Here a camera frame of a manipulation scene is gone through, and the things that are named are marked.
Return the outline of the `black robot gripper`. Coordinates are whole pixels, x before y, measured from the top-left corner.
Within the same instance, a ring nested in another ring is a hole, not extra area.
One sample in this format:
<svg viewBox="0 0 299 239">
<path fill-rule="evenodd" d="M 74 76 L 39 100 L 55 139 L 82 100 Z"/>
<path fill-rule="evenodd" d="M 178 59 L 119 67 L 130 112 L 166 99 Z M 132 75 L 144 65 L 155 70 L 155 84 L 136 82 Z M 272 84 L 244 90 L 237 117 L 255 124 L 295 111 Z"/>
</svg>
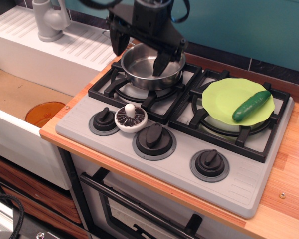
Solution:
<svg viewBox="0 0 299 239">
<path fill-rule="evenodd" d="M 120 56 L 134 38 L 155 49 L 153 76 L 159 77 L 168 64 L 179 61 L 188 41 L 176 30 L 174 23 L 187 20 L 171 15 L 172 0 L 136 0 L 133 5 L 117 4 L 109 8 L 108 24 L 113 52 Z"/>
</svg>

